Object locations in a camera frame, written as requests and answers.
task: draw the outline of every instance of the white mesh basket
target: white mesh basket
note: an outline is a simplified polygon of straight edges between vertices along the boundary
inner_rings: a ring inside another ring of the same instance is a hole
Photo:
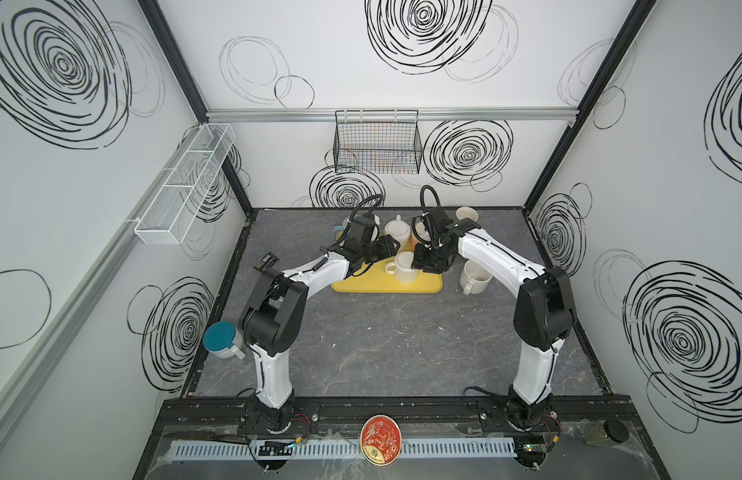
[[[230,152],[230,124],[204,124],[134,228],[146,244],[181,244]]]

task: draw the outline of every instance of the black metal frame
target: black metal frame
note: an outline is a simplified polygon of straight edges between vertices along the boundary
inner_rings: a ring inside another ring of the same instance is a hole
[[[581,99],[581,103],[579,104],[579,114],[576,117],[576,121],[572,126],[566,128],[565,132],[563,132],[563,136],[558,140],[558,145],[555,146],[547,165],[544,166],[541,175],[538,180],[536,180],[536,185],[534,185],[534,188],[530,191],[530,195],[525,201],[524,211],[530,212],[534,206],[536,206],[539,198],[541,198],[541,195],[544,193],[544,189],[549,185],[550,180],[552,180],[552,177],[555,175],[555,171],[557,171],[560,166],[560,162],[563,161],[568,153],[568,149],[570,149],[571,145],[574,144],[574,140],[576,140],[579,132],[587,122],[590,112],[595,108],[603,90],[605,90],[608,85],[608,81],[614,75],[616,68],[619,67],[621,59],[632,45],[632,41],[640,31],[640,28],[643,26],[643,23],[646,18],[648,18],[648,14],[651,12],[651,9],[655,4],[656,0],[636,0],[635,5],[633,5],[632,10],[630,10],[630,14],[626,16],[626,20],[624,21],[624,24],[622,24],[621,30],[619,30],[614,43],[611,44],[611,48],[606,54],[606,58],[603,60],[603,63],[600,64],[600,68],[597,70],[592,83],[590,83],[587,93],[585,93],[584,97]]]
[[[190,68],[187,67],[184,62],[184,57],[181,54],[181,50],[179,50],[179,45],[176,44],[174,34],[171,33],[168,21],[166,21],[160,6],[157,5],[157,0],[138,0],[138,2],[139,6],[141,6],[142,12],[144,12],[146,21],[152,28],[152,33],[154,33],[155,38],[157,38],[160,48],[163,49],[168,65],[174,72],[174,76],[179,82],[181,90],[184,92],[184,97],[186,97],[187,103],[190,104],[190,108],[192,108],[192,111],[195,114],[195,118],[201,123],[207,123],[208,107],[206,106],[206,102],[203,101],[203,97],[200,95],[200,90],[192,78]],[[235,168],[229,160],[225,159],[222,163],[222,171],[224,172],[224,177],[226,177],[227,181],[230,182],[232,192],[240,203],[240,208],[242,208],[246,217],[250,218],[253,214],[251,201],[248,199],[246,190],[240,182],[240,177],[237,176],[237,172],[235,172]]]
[[[138,0],[146,20],[153,29],[158,43],[162,47],[166,59],[174,71],[176,80],[186,96],[198,121],[205,122],[207,108],[200,91],[195,85],[190,71],[184,62],[184,58],[176,44],[166,19],[157,5],[156,0]],[[617,68],[626,50],[631,45],[635,35],[640,30],[656,0],[636,0],[624,25],[619,31],[611,49],[598,70],[595,78],[579,106],[580,113],[576,122],[568,127],[558,141],[550,159],[539,176],[536,185],[532,189],[525,206],[502,206],[494,210],[518,210],[524,214],[539,252],[544,258],[546,266],[551,266],[549,255],[539,241],[539,236],[530,222],[529,213],[539,201],[544,189],[548,186],[554,172],[568,152],[568,149],[576,139],[578,133],[584,126],[588,115],[596,105],[597,99],[605,90],[607,82]],[[246,247],[251,227],[256,219],[257,209],[251,203],[242,187],[234,168],[229,161],[225,161],[222,169],[224,175],[230,182],[240,206],[249,218],[250,223],[246,226],[238,239],[235,251],[227,267],[222,281],[220,294],[209,319],[209,323],[219,321],[224,305],[230,295],[232,282],[240,265],[242,252]],[[651,456],[656,470],[661,478],[669,478],[661,458],[658,456],[654,444],[643,426],[632,401],[627,396],[615,395],[613,389],[598,362],[587,336],[580,326],[575,329],[577,337],[590,360],[595,377],[603,390],[602,396],[561,396],[552,397],[552,409],[558,414],[562,422],[574,422],[587,419],[621,418],[630,420],[638,428],[638,436],[646,451]],[[203,363],[207,351],[199,346],[195,355],[190,374],[187,377],[181,398],[166,400],[155,421],[152,433],[146,443],[144,453],[134,474],[134,478],[144,478],[152,462],[155,451],[159,445],[166,426],[192,426],[192,425],[235,425],[248,422],[246,431],[262,437],[272,436],[262,430],[257,424],[257,415],[251,411],[253,402],[248,398],[231,397],[202,397],[193,398],[193,391],[197,386],[202,373]],[[319,421],[314,427],[314,433],[320,429],[320,423],[344,425],[356,425],[358,429],[370,417],[377,414],[385,414],[395,418],[397,422],[449,422],[449,423],[471,423],[481,432],[510,432],[512,436],[523,435],[515,431],[510,425],[502,421],[504,406],[508,398],[505,396],[486,397],[297,397],[294,398],[294,412],[303,412],[308,416],[318,414]]]

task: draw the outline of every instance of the black frame post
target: black frame post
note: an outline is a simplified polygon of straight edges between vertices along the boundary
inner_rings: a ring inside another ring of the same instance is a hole
[[[568,149],[570,149],[570,146],[574,144],[574,140],[576,140],[579,132],[584,127],[584,122],[587,121],[590,112],[595,108],[597,101],[600,99],[600,96],[608,85],[608,81],[619,67],[621,59],[624,58],[626,51],[632,45],[635,36],[640,31],[640,28],[643,26],[643,23],[646,18],[648,18],[648,14],[651,12],[651,9],[655,4],[656,0],[637,0],[635,5],[633,5],[630,14],[627,15],[621,30],[619,30],[619,33],[616,36],[614,43],[611,44],[611,48],[606,54],[606,58],[603,60],[603,63],[600,64],[600,68],[597,70],[592,83],[590,83],[587,93],[585,93],[584,97],[581,99],[581,103],[579,104],[579,114],[577,115],[576,121],[572,126],[565,129],[563,136],[558,140],[558,145],[555,146],[547,165],[541,171],[541,175],[539,175],[539,178],[536,180],[536,185],[534,185],[534,188],[530,191],[528,199],[525,201],[523,211],[530,212],[534,206],[536,206],[539,198],[541,198],[541,195],[544,193],[544,189],[549,185],[550,180],[552,180],[552,177],[555,175],[555,171],[557,171],[560,166],[560,162],[563,161],[568,153]]]
[[[168,21],[163,15],[163,11],[160,10],[160,6],[157,5],[157,0],[138,0],[138,2],[139,6],[141,6],[142,12],[144,12],[147,22],[152,28],[152,33],[155,35],[155,38],[157,38],[160,48],[163,49],[168,65],[174,72],[174,76],[179,82],[181,90],[184,92],[184,97],[186,98],[187,103],[189,103],[190,108],[192,108],[195,118],[201,123],[207,123],[208,107],[206,106],[206,102],[203,101],[203,97],[200,95],[200,90],[192,78],[190,69],[186,66],[186,62],[184,62],[184,57],[179,50],[179,45],[176,43],[174,34],[171,33],[171,29],[168,26]],[[245,212],[246,217],[250,219],[253,214],[251,201],[248,199],[246,190],[240,182],[240,177],[237,176],[235,168],[228,159],[224,159],[224,162],[222,163],[222,171],[224,172],[227,181],[230,182],[232,192],[240,203],[240,208]]]

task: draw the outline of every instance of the white wall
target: white wall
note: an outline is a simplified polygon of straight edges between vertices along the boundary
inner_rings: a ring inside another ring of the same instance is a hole
[[[631,0],[161,3],[212,109],[577,106],[632,5]],[[415,15],[403,14],[399,24],[378,15],[409,6]],[[395,42],[408,53],[392,52]],[[433,148],[437,135],[430,137],[438,123],[421,122],[424,163],[418,174],[366,166],[331,178],[345,191],[338,206],[352,206],[346,202],[362,198],[359,192],[380,191],[387,206],[415,206],[418,188],[433,182],[449,205],[522,205],[565,122],[500,123],[443,127],[455,136],[439,157],[443,151]],[[502,129],[511,130],[511,140]],[[332,123],[240,124],[236,131],[253,206],[326,205],[309,197],[309,185],[326,173],[319,171],[333,147]],[[509,151],[508,157],[491,153],[487,142]],[[331,154],[327,158],[333,162]]]
[[[636,41],[532,218],[672,477],[742,478],[742,2],[662,0]]]
[[[26,8],[18,38],[47,46],[15,64],[23,48],[0,35],[0,398],[195,123],[134,0],[74,4],[0,2],[0,32]],[[220,178],[184,244],[135,245],[5,444],[0,478],[133,475],[243,221]]]

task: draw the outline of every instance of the gray shelf surface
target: gray shelf surface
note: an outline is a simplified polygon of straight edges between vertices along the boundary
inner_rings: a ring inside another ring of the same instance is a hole
[[[478,222],[518,254],[542,264],[519,210],[480,210]],[[238,322],[267,252],[275,268],[293,268],[320,256],[348,210],[261,210],[253,224],[222,320]],[[418,210],[377,210],[382,225]],[[518,368],[520,339],[512,326],[515,298],[496,280],[465,296],[458,284],[464,259],[443,274],[439,293],[337,293],[309,299],[299,337],[290,349],[298,396],[453,396],[466,386],[506,394]],[[233,396],[256,386],[253,358],[208,355],[195,396]],[[575,334],[555,365],[555,395],[599,395]]]

